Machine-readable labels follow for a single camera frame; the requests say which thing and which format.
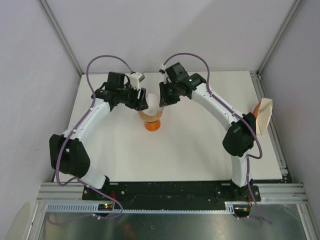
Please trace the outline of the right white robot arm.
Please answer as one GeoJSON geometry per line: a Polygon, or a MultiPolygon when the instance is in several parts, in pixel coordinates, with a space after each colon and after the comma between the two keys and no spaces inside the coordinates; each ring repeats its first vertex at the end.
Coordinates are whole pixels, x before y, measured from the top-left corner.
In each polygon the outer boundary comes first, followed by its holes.
{"type": "Polygon", "coordinates": [[[231,181],[235,184],[230,194],[242,201],[249,194],[246,156],[254,147],[255,116],[235,110],[210,88],[205,78],[198,73],[188,74],[179,62],[170,67],[161,65],[159,72],[163,75],[159,83],[160,107],[174,105],[180,97],[187,97],[204,107],[226,130],[222,145],[231,155],[231,181]]]}

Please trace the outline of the orange glass carafe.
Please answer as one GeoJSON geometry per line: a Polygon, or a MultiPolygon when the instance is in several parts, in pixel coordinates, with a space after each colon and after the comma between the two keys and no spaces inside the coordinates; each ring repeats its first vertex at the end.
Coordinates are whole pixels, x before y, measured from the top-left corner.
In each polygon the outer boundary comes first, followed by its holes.
{"type": "Polygon", "coordinates": [[[157,131],[161,127],[161,121],[160,120],[157,120],[154,122],[145,121],[144,127],[150,132],[157,131]]]}

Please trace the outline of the wooden dripper ring holder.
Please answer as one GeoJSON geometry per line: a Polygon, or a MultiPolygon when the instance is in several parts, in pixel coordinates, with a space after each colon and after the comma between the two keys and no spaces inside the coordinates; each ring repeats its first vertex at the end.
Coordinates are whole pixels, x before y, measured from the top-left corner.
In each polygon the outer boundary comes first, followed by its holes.
{"type": "Polygon", "coordinates": [[[145,114],[143,111],[139,111],[138,115],[139,117],[144,121],[144,122],[148,122],[148,123],[153,123],[158,121],[161,116],[162,116],[163,112],[162,111],[158,111],[156,113],[156,115],[147,115],[145,114]]]}

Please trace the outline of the white paper coffee filter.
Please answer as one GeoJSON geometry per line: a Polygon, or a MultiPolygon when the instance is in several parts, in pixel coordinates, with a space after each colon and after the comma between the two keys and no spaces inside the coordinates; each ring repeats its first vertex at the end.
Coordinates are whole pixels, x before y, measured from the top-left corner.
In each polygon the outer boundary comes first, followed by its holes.
{"type": "Polygon", "coordinates": [[[156,116],[158,112],[162,111],[160,107],[160,96],[156,93],[149,93],[146,96],[146,102],[148,104],[148,108],[144,109],[142,112],[147,116],[156,116]]]}

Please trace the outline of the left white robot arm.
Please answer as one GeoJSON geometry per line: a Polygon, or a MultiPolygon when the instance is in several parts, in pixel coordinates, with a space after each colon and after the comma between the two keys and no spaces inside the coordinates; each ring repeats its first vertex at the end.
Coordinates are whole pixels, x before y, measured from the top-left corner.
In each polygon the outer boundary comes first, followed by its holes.
{"type": "Polygon", "coordinates": [[[110,72],[107,80],[92,94],[92,103],[75,125],[60,135],[50,137],[50,164],[56,174],[70,175],[92,186],[93,194],[100,200],[110,196],[111,188],[105,184],[107,177],[91,165],[85,142],[117,105],[123,104],[136,111],[148,109],[146,89],[140,87],[144,78],[144,74],[139,72],[110,72]]]}

